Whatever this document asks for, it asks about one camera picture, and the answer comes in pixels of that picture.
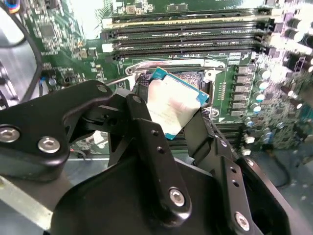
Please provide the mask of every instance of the mounting hole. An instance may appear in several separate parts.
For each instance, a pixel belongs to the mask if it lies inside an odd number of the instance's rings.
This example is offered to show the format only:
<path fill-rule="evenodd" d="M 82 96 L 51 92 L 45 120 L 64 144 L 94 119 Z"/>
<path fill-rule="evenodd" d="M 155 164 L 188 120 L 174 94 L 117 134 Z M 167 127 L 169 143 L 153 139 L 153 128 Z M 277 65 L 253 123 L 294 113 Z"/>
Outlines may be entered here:
<path fill-rule="evenodd" d="M 158 131 L 152 130 L 151 133 L 152 133 L 152 135 L 154 135 L 154 136 L 158 136 Z"/>
<path fill-rule="evenodd" d="M 162 154 L 165 153 L 164 149 L 163 149 L 162 147 L 160 147 L 160 146 L 157 147 L 156 149 L 157 149 L 157 151 L 158 151 L 159 153 L 162 153 Z"/>
<path fill-rule="evenodd" d="M 141 103 L 141 99 L 138 96 L 133 96 L 134 101 Z"/>
<path fill-rule="evenodd" d="M 116 118 L 111 118 L 111 119 L 108 121 L 108 125 L 109 125 L 109 126 L 116 126 L 116 125 L 117 125 L 117 119 L 116 119 Z"/>
<path fill-rule="evenodd" d="M 232 182 L 233 182 L 234 186 L 239 187 L 239 184 L 236 181 L 233 180 Z"/>
<path fill-rule="evenodd" d="M 231 167 L 230 170 L 234 173 L 237 173 L 237 171 L 233 167 Z"/>

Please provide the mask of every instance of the integrated circuit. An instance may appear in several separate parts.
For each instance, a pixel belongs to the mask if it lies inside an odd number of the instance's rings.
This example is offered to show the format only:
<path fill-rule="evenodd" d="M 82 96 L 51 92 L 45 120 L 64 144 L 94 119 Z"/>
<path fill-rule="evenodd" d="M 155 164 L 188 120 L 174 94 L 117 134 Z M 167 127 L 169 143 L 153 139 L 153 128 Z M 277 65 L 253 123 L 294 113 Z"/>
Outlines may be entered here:
<path fill-rule="evenodd" d="M 79 51 L 79 55 L 80 55 L 81 58 L 87 58 L 88 57 L 87 50 L 86 49 L 81 49 Z"/>
<path fill-rule="evenodd" d="M 245 86 L 235 86 L 235 90 L 234 92 L 237 92 L 237 93 L 243 93 L 245 92 Z"/>
<path fill-rule="evenodd" d="M 125 9 L 126 9 L 126 13 L 129 15 L 136 14 L 136 8 L 134 5 L 128 5 L 126 6 Z"/>
<path fill-rule="evenodd" d="M 240 103 L 240 102 L 236 102 L 236 103 L 232 103 L 232 108 L 233 109 L 241 109 L 243 108 L 244 104 L 243 103 Z"/>
<path fill-rule="evenodd" d="M 53 28 L 53 26 L 51 24 L 41 25 L 39 27 L 39 30 L 40 30 L 41 36 L 43 38 L 53 38 L 53 37 L 55 37 L 54 28 Z"/>
<path fill-rule="evenodd" d="M 231 112 L 230 112 L 230 115 L 231 115 L 232 117 L 240 117 L 240 116 L 243 115 L 243 112 L 242 112 L 242 111 L 231 111 Z"/>
<path fill-rule="evenodd" d="M 242 94 L 235 94 L 233 96 L 233 100 L 234 101 L 240 101 L 240 100 L 243 100 L 244 99 L 244 96 Z"/>
<path fill-rule="evenodd" d="M 236 83 L 245 84 L 247 82 L 247 77 L 246 76 L 236 76 L 235 81 L 236 81 Z"/>
<path fill-rule="evenodd" d="M 237 66 L 237 73 L 239 74 L 246 74 L 249 72 L 248 66 Z"/>

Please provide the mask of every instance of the motherboard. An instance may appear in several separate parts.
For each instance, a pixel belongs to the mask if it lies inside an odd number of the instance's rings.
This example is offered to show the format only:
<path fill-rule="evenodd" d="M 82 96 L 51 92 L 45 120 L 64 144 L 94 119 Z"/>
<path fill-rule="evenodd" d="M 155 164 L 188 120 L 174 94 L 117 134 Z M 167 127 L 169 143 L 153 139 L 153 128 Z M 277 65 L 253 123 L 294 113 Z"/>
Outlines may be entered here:
<path fill-rule="evenodd" d="M 131 90 L 161 67 L 208 93 L 205 116 L 249 155 L 302 141 L 312 10 L 309 0 L 24 0 L 21 17 L 49 92 L 89 79 Z M 180 139 L 170 145 L 184 148 Z M 107 143 L 96 133 L 72 150 L 102 154 Z"/>

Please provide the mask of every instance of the bolt head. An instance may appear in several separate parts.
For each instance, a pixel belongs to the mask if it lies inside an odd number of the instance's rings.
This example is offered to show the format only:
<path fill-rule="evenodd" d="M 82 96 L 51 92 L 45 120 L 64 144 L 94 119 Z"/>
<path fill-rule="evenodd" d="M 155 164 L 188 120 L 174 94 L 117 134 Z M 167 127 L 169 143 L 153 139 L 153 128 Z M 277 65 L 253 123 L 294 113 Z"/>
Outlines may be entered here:
<path fill-rule="evenodd" d="M 246 162 L 250 165 L 250 166 L 254 166 L 254 162 L 252 160 L 250 160 L 249 158 L 246 159 Z"/>
<path fill-rule="evenodd" d="M 170 199 L 178 207 L 182 207 L 185 204 L 185 198 L 183 194 L 177 189 L 170 190 Z"/>
<path fill-rule="evenodd" d="M 224 146 L 224 147 L 227 147 L 227 143 L 223 140 L 221 140 L 221 144 Z"/>
<path fill-rule="evenodd" d="M 44 137 L 38 142 L 38 148 L 44 153 L 55 153 L 60 147 L 60 143 L 53 137 Z"/>
<path fill-rule="evenodd" d="M 99 91 L 101 91 L 101 92 L 103 92 L 103 93 L 105 93 L 105 92 L 107 92 L 107 91 L 108 91 L 108 90 L 107 90 L 107 88 L 106 88 L 105 86 L 98 85 L 97 87 L 98 87 L 98 90 L 99 90 Z"/>
<path fill-rule="evenodd" d="M 248 220 L 239 212 L 235 213 L 235 218 L 236 221 L 238 223 L 238 225 L 245 231 L 249 231 L 250 230 L 250 225 Z"/>
<path fill-rule="evenodd" d="M 3 127 L 0 128 L 0 142 L 3 143 L 12 143 L 20 137 L 18 130 L 12 127 Z"/>

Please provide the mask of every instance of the cable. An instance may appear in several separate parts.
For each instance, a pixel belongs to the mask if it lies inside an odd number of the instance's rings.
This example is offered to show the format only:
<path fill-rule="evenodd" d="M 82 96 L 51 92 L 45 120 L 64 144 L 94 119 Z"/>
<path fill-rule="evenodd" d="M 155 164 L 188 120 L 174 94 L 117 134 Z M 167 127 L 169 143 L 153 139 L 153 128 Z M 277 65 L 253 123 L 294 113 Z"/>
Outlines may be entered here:
<path fill-rule="evenodd" d="M 20 40 L 18 43 L 9 44 L 7 46 L 0 46 L 0 49 L 10 49 L 10 48 L 19 47 L 20 45 L 24 44 L 25 42 L 27 42 L 27 39 L 25 37 L 23 37 L 23 39 Z"/>
<path fill-rule="evenodd" d="M 284 172 L 285 176 L 286 176 L 286 181 L 283 184 L 277 185 L 275 186 L 278 189 L 282 189 L 282 188 L 287 188 L 291 185 L 291 176 L 289 171 L 287 170 L 287 168 L 285 167 L 284 164 L 282 164 L 282 162 L 278 159 L 278 157 L 274 154 L 273 152 L 273 145 L 272 144 L 264 144 L 262 146 L 262 149 L 265 150 L 265 152 L 268 153 L 268 155 L 273 158 L 273 160 L 275 161 L 275 163 L 277 164 L 277 166 L 282 170 L 282 172 Z"/>
<path fill-rule="evenodd" d="M 13 20 L 13 22 L 16 24 L 16 26 L 19 28 L 19 30 L 23 33 L 25 39 L 28 41 L 31 49 L 33 50 L 33 53 L 35 56 L 37 68 L 36 68 L 36 71 L 33 75 L 32 80 L 31 80 L 31 82 L 30 82 L 30 84 L 26 90 L 24 97 L 20 101 L 20 103 L 24 103 L 24 102 L 27 102 L 31 99 L 31 97 L 35 91 L 35 88 L 37 86 L 38 78 L 40 77 L 40 74 L 41 74 L 42 69 L 43 69 L 42 57 L 41 57 L 41 53 L 40 53 L 39 49 L 36 46 L 36 43 L 31 38 L 31 36 L 27 32 L 26 28 L 23 26 L 23 24 L 20 22 L 20 20 L 16 17 L 16 15 L 10 14 L 8 8 L 6 7 L 6 5 L 2 1 L 0 1 L 0 7 L 10 16 L 10 18 Z"/>

